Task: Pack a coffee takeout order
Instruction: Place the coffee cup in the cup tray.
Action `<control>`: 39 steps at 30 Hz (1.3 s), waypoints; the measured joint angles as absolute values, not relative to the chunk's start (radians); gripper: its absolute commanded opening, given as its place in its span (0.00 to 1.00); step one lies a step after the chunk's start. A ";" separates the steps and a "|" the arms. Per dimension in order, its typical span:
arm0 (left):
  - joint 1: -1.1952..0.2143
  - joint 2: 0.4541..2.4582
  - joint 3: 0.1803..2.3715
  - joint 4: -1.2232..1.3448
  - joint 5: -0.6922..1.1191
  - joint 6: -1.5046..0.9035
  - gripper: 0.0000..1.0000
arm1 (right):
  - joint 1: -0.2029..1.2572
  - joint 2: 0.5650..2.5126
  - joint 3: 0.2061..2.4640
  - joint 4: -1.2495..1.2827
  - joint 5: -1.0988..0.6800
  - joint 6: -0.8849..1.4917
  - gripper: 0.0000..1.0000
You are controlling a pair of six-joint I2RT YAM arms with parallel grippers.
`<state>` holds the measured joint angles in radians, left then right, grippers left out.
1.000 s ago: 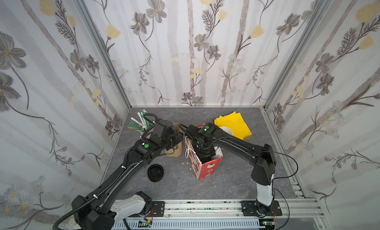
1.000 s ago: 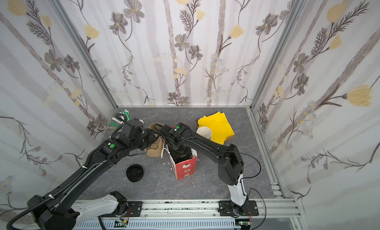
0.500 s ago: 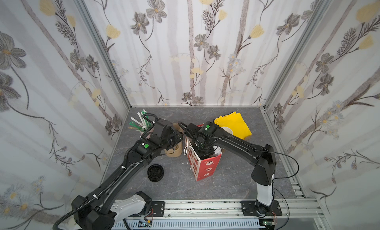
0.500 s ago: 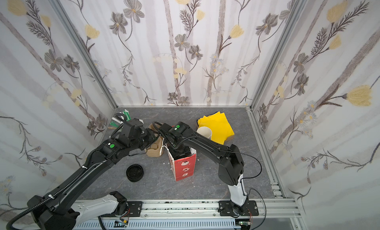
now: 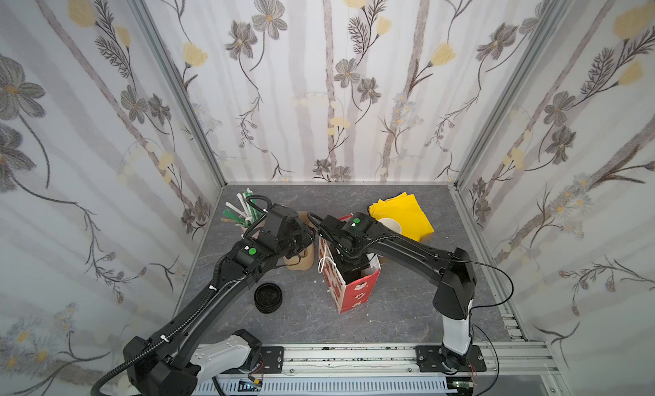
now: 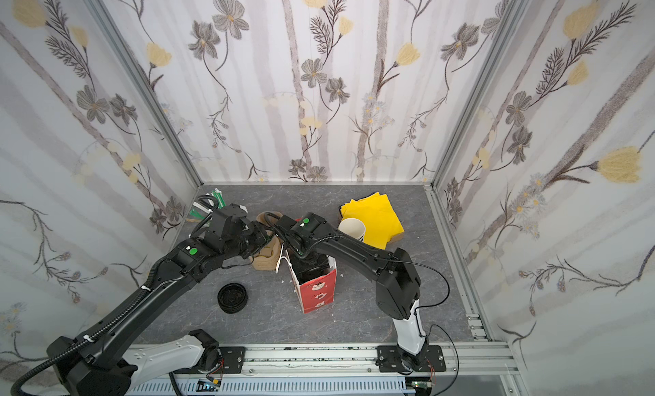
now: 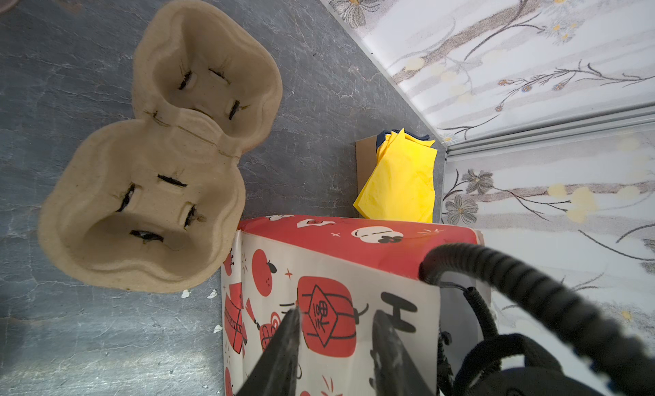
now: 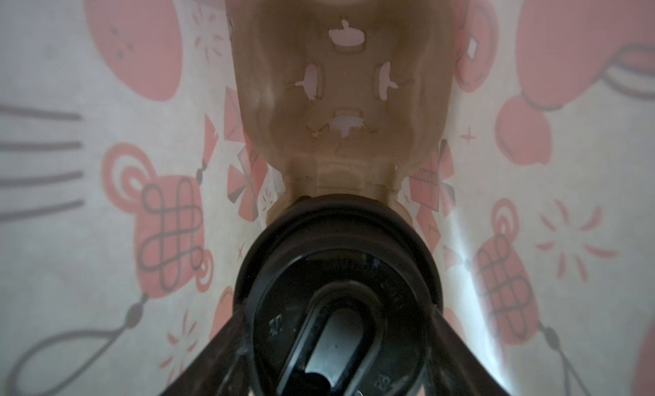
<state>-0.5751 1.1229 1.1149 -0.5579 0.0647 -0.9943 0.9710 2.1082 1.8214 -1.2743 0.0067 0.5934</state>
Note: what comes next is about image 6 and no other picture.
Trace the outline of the red white paper bag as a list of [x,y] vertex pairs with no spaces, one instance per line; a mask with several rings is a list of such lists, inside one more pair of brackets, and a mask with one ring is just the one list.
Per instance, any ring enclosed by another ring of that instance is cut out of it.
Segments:
[[298,297],[303,314],[314,312],[321,307],[331,304],[334,301],[336,288],[336,260],[331,256],[327,256],[331,266],[331,271],[327,275],[309,282],[299,282],[293,272],[293,256],[295,255],[292,251],[283,244],[281,246],[279,267],[282,263],[287,264],[291,274],[293,288]]

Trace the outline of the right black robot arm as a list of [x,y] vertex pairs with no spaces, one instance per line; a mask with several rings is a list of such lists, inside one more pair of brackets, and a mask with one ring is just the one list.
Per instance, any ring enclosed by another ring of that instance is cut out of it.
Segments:
[[296,221],[264,213],[264,223],[283,242],[283,252],[304,266],[322,263],[322,256],[346,262],[375,285],[375,303],[392,318],[397,346],[419,358],[429,347],[421,323],[421,279],[417,264],[403,249],[387,251],[341,232],[314,213]]

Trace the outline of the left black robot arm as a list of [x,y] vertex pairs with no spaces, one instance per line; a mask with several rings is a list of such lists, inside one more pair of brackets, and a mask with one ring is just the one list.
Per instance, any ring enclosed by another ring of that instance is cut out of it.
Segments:
[[225,261],[254,256],[271,240],[272,226],[249,220],[241,206],[220,207],[208,195],[198,201],[209,212],[189,238],[156,261],[141,287],[98,324],[53,342],[49,358],[20,377],[11,394],[24,394],[24,385],[49,368],[71,395],[126,394],[139,368],[124,355],[136,338]]

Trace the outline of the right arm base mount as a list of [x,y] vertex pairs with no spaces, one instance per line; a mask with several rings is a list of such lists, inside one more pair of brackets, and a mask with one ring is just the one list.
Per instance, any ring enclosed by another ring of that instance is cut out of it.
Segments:
[[441,373],[447,370],[442,348],[437,345],[426,345],[417,355],[398,345],[380,345],[376,352],[375,364],[382,373]]

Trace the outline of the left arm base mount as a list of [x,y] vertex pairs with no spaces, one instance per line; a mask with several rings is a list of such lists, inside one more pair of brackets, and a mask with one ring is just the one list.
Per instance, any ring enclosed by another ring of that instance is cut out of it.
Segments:
[[202,370],[207,374],[240,374],[245,362],[245,347],[212,347],[206,352]]

